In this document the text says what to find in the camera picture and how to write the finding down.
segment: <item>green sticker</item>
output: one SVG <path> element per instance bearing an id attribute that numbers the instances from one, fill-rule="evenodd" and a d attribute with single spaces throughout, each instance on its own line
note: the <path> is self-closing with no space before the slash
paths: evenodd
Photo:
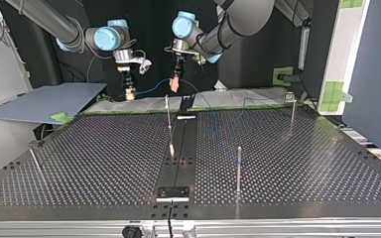
<path id="1" fill-rule="evenodd" d="M 342 0 L 341 8 L 356 8 L 363 6 L 363 0 Z"/>
<path id="2" fill-rule="evenodd" d="M 273 81 L 272 84 L 274 86 L 291 86 L 290 82 L 285 82 L 284 80 L 278 79 L 278 75 L 293 75 L 293 68 L 291 66 L 288 67 L 280 67 L 274 68 Z"/>
<path id="3" fill-rule="evenodd" d="M 341 81 L 328 81 L 324 85 L 324 92 L 321 99 L 320 111 L 335 112 L 338 110 L 339 103 L 343 100 Z"/>
<path id="4" fill-rule="evenodd" d="M 71 120 L 73 120 L 73 117 L 66 115 L 66 113 L 64 112 L 54 114 L 51 116 L 51 118 L 57 122 L 62 122 L 62 123 L 68 123 Z"/>

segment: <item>blue cable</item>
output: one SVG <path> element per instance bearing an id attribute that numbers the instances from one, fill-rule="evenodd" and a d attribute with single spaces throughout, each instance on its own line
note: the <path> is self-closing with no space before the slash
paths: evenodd
<path id="1" fill-rule="evenodd" d="M 146 94 L 146 93 L 152 92 L 152 91 L 156 90 L 162 83 L 164 83 L 164 82 L 166 82 L 166 81 L 170 81 L 170 79 L 169 79 L 169 78 L 163 79 L 163 80 L 161 80 L 159 83 L 157 83 L 156 86 L 154 86 L 153 88 L 148 89 L 148 90 L 146 90 L 146 91 L 137 92 L 137 95 L 142 95 L 142 94 Z M 208 100 L 202 95 L 202 93 L 200 93 L 199 90 L 197 90 L 197 88 L 196 88 L 192 83 L 190 83 L 190 82 L 188 82 L 188 81 L 186 81 L 186 80 L 184 80 L 184 79 L 181 79 L 181 81 L 184 82 L 184 83 L 186 83 L 187 85 L 189 85 L 189 86 L 196 92 L 196 94 L 199 94 L 199 95 L 202 97 L 202 99 L 206 102 L 206 104 L 208 105 L 209 111 L 210 111 L 212 117 L 214 118 L 214 127 L 212 128 L 212 130 L 213 130 L 213 132 L 215 133 L 215 135 L 216 135 L 216 137 L 217 137 L 217 140 L 218 140 L 218 141 L 222 141 L 222 140 L 219 138 L 219 134 L 217 133 L 217 122 L 218 122 L 218 119 L 217 119 L 216 113 L 215 113 L 214 110 L 212 109 L 212 107 L 211 107 L 210 103 L 208 102 Z M 262 99 L 255 99 L 255 98 L 245 97 L 245 98 L 243 99 L 243 108 L 242 108 L 241 112 L 237 115 L 237 117 L 236 117 L 236 118 L 233 120 L 233 122 L 232 122 L 233 125 L 231 126 L 231 128 L 232 128 L 232 130 L 231 130 L 232 133 L 231 133 L 231 134 L 234 134 L 234 136 L 231 135 L 231 137 L 236 138 L 236 136 L 235 136 L 235 131 L 234 131 L 234 129 L 235 129 L 235 127 L 236 127 L 235 125 L 236 125 L 236 124 L 238 123 L 238 121 L 242 118 L 242 116 L 243 116 L 243 114 L 244 114 L 244 111 L 245 111 L 245 107 L 246 107 L 246 100 L 248 100 L 248 99 L 263 101 L 263 100 L 273 100 L 273 99 L 275 99 L 275 98 L 271 98 L 271 99 L 263 99 L 263 98 L 262 98 Z M 241 166 L 242 166 L 242 169 L 245 170 L 246 167 L 245 167 L 245 164 L 244 164 L 243 161 L 242 161 L 242 163 L 241 163 Z"/>
<path id="2" fill-rule="evenodd" d="M 163 79 L 163 80 L 161 80 L 159 83 L 157 83 L 157 85 L 156 85 L 155 87 L 153 87 L 153 88 L 151 88 L 151 89 L 148 89 L 148 90 L 146 90 L 146 91 L 137 92 L 137 96 L 138 96 L 138 95 L 141 95 L 141 94 L 146 94 L 146 93 L 149 93 L 149 92 L 152 92 L 152 91 L 156 90 L 156 89 L 157 89 L 163 82 L 165 82 L 165 81 L 170 81 L 170 79 L 169 79 L 169 78 Z"/>

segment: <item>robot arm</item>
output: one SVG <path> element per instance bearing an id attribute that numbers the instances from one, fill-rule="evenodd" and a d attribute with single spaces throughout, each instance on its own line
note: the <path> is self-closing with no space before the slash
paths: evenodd
<path id="1" fill-rule="evenodd" d="M 275 0 L 213 0 L 224 11 L 217 27 L 206 34 L 195 23 L 195 15 L 180 12 L 173 23 L 176 36 L 174 77 L 182 77 L 186 54 L 201 54 L 215 63 L 235 41 L 258 33 L 268 22 Z"/>
<path id="2" fill-rule="evenodd" d="M 113 52 L 118 64 L 118 70 L 124 75 L 126 99 L 134 100 L 136 96 L 135 77 L 132 73 L 134 64 L 139 65 L 139 71 L 144 74 L 151 62 L 133 55 L 128 23 L 124 19 L 110 20 L 107 26 L 87 28 L 72 18 L 58 12 L 46 0 L 6 0 L 21 14 L 45 29 L 57 38 L 57 43 L 63 51 L 82 53 L 90 50 Z"/>

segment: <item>vertical metal pin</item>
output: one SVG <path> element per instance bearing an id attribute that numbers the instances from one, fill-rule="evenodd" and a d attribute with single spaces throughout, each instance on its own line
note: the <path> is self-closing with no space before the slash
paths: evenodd
<path id="1" fill-rule="evenodd" d="M 240 177 L 242 165 L 242 148 L 237 148 L 237 201 L 240 200 Z"/>
<path id="2" fill-rule="evenodd" d="M 168 128 L 169 128 L 169 136 L 170 136 L 170 154 L 172 157 L 175 155 L 175 147 L 173 146 L 173 132 L 172 132 L 172 120 L 170 118 L 170 100 L 169 100 L 169 95 L 166 95 L 166 109 L 167 109 L 167 120 L 168 122 Z"/>
<path id="3" fill-rule="evenodd" d="M 40 168 L 39 161 L 37 160 L 36 153 L 34 152 L 33 148 L 30 148 L 30 154 L 33 157 L 34 164 L 36 164 L 37 169 L 41 172 L 42 168 Z"/>
<path id="4" fill-rule="evenodd" d="M 293 101 L 293 112 L 292 112 L 292 128 L 293 128 L 293 123 L 295 121 L 296 107 L 297 107 L 297 100 L 294 100 Z"/>

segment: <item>optical breadboard table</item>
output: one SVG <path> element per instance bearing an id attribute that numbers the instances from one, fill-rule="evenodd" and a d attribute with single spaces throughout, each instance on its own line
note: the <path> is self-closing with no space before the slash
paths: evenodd
<path id="1" fill-rule="evenodd" d="M 173 156 L 166 114 L 76 118 L 36 150 L 39 166 L 26 153 L 0 171 L 0 235 L 107 235 L 168 221 L 196 233 L 213 221 L 250 232 L 266 221 L 381 227 L 381 161 L 310 109 L 293 123 L 291 108 L 194 115 L 173 121 Z M 161 188 L 183 187 L 186 201 L 157 202 Z"/>

